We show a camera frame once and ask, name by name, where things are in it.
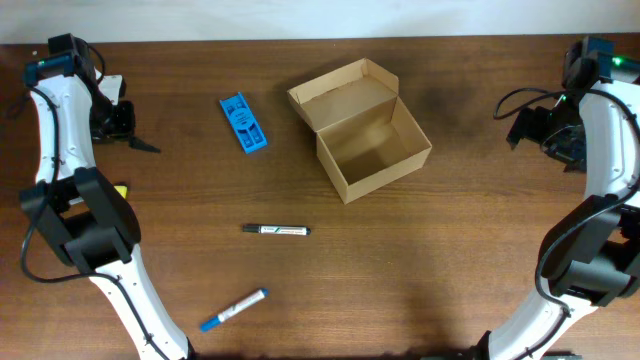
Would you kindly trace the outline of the black whiteboard marker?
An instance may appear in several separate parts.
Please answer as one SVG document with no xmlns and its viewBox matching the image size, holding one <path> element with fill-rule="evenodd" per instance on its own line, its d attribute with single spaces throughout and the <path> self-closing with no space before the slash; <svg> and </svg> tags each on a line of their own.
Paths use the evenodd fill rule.
<svg viewBox="0 0 640 360">
<path fill-rule="evenodd" d="M 245 224 L 242 231 L 246 233 L 308 236 L 311 229 L 305 226 Z"/>
</svg>

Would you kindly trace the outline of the blue whiteboard duster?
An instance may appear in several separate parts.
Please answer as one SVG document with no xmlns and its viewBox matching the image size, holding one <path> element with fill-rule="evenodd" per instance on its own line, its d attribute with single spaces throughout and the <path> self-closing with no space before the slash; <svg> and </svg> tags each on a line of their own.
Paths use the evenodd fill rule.
<svg viewBox="0 0 640 360">
<path fill-rule="evenodd" d="M 241 92 L 219 103 L 246 154 L 267 146 L 267 139 Z"/>
</svg>

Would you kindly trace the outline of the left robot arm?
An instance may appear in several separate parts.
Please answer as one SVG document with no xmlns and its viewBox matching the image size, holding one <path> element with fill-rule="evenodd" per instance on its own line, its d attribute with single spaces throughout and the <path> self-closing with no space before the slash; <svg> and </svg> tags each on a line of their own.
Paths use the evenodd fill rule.
<svg viewBox="0 0 640 360">
<path fill-rule="evenodd" d="M 193 359 L 190 340 L 169 316 L 145 269 L 138 219 L 94 158 L 101 143 L 157 150 L 135 134 L 126 82 L 107 75 L 99 52 L 72 34 L 50 38 L 48 51 L 24 71 L 38 115 L 40 158 L 34 186 L 19 195 L 29 218 L 21 270 L 42 284 L 91 281 L 114 308 L 140 358 Z"/>
</svg>

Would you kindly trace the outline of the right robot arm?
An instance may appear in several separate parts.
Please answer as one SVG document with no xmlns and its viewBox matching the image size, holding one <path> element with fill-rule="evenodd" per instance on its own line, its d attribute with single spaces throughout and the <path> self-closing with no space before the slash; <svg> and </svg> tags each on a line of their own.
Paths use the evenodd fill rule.
<svg viewBox="0 0 640 360">
<path fill-rule="evenodd" d="M 576 322 L 639 289 L 639 63 L 586 36 L 565 53 L 562 88 L 511 110 L 506 137 L 587 176 L 583 201 L 544 237 L 534 289 L 513 316 L 446 359 L 551 359 Z"/>
</svg>

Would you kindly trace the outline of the blue whiteboard marker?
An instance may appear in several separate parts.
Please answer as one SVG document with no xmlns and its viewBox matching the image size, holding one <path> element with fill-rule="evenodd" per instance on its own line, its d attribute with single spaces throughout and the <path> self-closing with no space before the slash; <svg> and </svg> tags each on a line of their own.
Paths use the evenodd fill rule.
<svg viewBox="0 0 640 360">
<path fill-rule="evenodd" d="M 205 321 L 199 326 L 201 332 L 208 332 L 222 323 L 226 322 L 230 318 L 236 316 L 247 308 L 257 304 L 258 302 L 266 299 L 269 295 L 269 291 L 266 288 L 260 288 L 235 304 L 231 305 L 227 309 L 215 314 L 213 317 Z"/>
</svg>

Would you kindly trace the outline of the cardboard box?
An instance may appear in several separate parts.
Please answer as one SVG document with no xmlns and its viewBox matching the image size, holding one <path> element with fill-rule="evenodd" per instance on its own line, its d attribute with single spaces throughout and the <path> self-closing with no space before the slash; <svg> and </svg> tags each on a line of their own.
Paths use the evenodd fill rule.
<svg viewBox="0 0 640 360">
<path fill-rule="evenodd" d="M 420 168 L 432 144 L 399 96 L 399 78 L 363 58 L 287 91 L 316 134 L 316 154 L 343 203 Z"/>
</svg>

